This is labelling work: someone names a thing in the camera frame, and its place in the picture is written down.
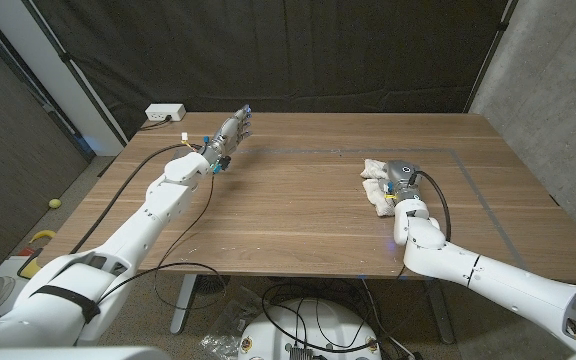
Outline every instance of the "wooden table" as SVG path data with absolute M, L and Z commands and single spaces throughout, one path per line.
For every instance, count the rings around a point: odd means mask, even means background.
M 142 159 L 178 143 L 181 131 L 202 143 L 229 115 L 189 113 L 180 123 L 138 133 L 40 262 L 72 249 Z M 232 275 L 394 277 L 403 258 L 392 238 L 394 220 L 376 216 L 359 174 L 366 158 L 403 159 L 439 183 L 455 244 L 576 282 L 575 223 L 482 116 L 256 113 L 252 120 L 254 135 L 232 156 L 228 171 L 215 177 L 208 211 L 167 262 L 199 262 Z M 174 155 L 158 155 L 142 169 L 82 251 L 100 245 L 141 205 L 146 187 Z M 166 227 L 142 269 L 157 265 L 203 209 L 209 191 L 206 178 L 191 209 Z M 421 191 L 443 226 L 434 190 L 424 182 Z

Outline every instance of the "white power strip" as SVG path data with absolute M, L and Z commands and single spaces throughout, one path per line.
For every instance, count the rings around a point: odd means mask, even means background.
M 150 121 L 164 121 L 170 115 L 172 121 L 181 121 L 186 115 L 184 104 L 150 104 L 146 109 Z

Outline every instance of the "white cloth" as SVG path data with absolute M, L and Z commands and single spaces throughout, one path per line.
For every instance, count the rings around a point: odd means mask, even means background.
M 385 198 L 386 193 L 379 187 L 379 179 L 388 178 L 384 171 L 386 163 L 372 159 L 365 159 L 364 162 L 365 168 L 361 172 L 361 177 L 367 179 L 363 185 L 368 201 L 375 205 L 377 216 L 395 216 L 393 202 Z

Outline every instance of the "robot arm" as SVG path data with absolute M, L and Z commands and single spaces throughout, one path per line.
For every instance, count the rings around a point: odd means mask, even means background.
M 104 244 L 61 256 L 24 287 L 12 311 L 0 318 L 0 347 L 94 345 L 126 301 L 128 283 L 99 304 L 109 290 L 136 274 L 161 231 L 191 203 L 198 178 L 226 167 L 250 135 L 246 105 L 211 141 L 169 162 L 146 192 L 144 204 Z
M 576 286 L 543 278 L 446 242 L 418 191 L 409 185 L 414 166 L 390 162 L 395 205 L 394 237 L 405 245 L 412 271 L 466 286 L 541 326 L 576 351 Z

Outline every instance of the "black curtain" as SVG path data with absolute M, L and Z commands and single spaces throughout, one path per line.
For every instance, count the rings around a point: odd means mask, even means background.
M 505 0 L 35 0 L 127 136 L 188 111 L 461 112 Z

